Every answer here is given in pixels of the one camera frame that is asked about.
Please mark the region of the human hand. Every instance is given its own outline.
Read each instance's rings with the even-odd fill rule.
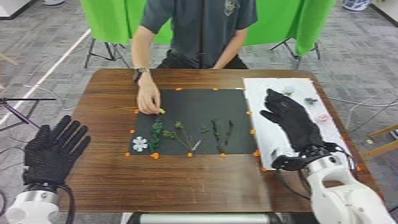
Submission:
[[[86,136],[87,130],[87,126],[80,127],[78,121],[71,122],[71,116],[64,116],[54,130],[48,125],[41,126],[36,138],[25,147],[25,166],[29,166],[23,172],[25,185],[64,184],[73,164],[91,142],[91,136]]]
[[[279,124],[288,135],[292,148],[299,152],[308,146],[324,145],[320,128],[309,119],[306,108],[295,100],[272,89],[267,92],[265,107],[270,112],[263,110],[260,113]]]
[[[139,81],[139,109],[144,114],[160,113],[160,92],[150,75],[144,75]]]

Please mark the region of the robotic arm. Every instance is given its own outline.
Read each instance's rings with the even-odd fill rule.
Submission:
[[[322,140],[320,129],[304,107],[272,90],[265,106],[269,111],[263,110],[261,115],[279,124],[299,153],[299,157],[276,156],[272,167],[277,170],[301,171],[304,174],[311,187],[311,207],[320,223],[395,224],[375,191],[356,180],[340,158],[333,155],[338,146]],[[70,116],[62,118],[54,130],[50,126],[41,127],[25,147],[29,169],[23,181],[29,187],[6,212],[11,224],[52,224],[57,220],[57,190],[62,188],[73,199],[64,180],[91,142],[86,133],[87,127],[80,127],[78,121],[71,122]],[[327,187],[325,181],[338,181],[341,185]],[[73,223],[75,211],[70,212],[68,223]]]
[[[13,206],[6,212],[11,224],[52,224],[59,218],[59,195],[64,189],[71,197],[71,188],[64,180],[75,165],[75,161],[87,148],[91,137],[86,136],[87,127],[71,121],[66,116],[54,128],[45,125],[34,140],[25,147],[23,182],[25,192],[18,195]],[[75,211],[70,209],[68,223],[73,223]]]
[[[382,199],[357,181],[340,158],[338,145],[325,143],[301,104],[269,89],[265,118],[279,124],[299,157],[276,156],[272,167],[301,171],[311,187],[311,207],[322,224],[395,224]],[[325,181],[340,186],[327,187]]]

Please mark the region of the gray t-shirt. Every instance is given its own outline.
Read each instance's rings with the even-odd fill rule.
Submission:
[[[235,31],[258,21],[256,0],[205,0],[205,68],[213,67]],[[157,34],[173,19],[173,50],[199,67],[201,0],[146,0],[141,25]]]

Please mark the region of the wooden table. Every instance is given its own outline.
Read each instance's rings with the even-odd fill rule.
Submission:
[[[160,89],[242,88],[242,78],[311,78],[363,170],[377,190],[333,104],[311,73],[283,70],[155,70]],[[135,127],[137,87],[132,70],[103,69],[87,86],[73,118],[91,128],[93,143],[78,160],[70,185],[80,212],[308,212],[309,202],[260,169],[253,155],[125,157]],[[295,173],[288,183],[304,192]]]

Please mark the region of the person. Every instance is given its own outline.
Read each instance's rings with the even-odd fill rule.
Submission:
[[[167,57],[158,68],[199,68],[201,18],[203,68],[247,69],[238,52],[245,43],[247,28],[258,21],[256,0],[148,0],[132,40],[135,82],[139,84],[137,103],[141,112],[160,113],[160,91],[150,72],[150,47],[160,28],[171,19],[173,42]]]

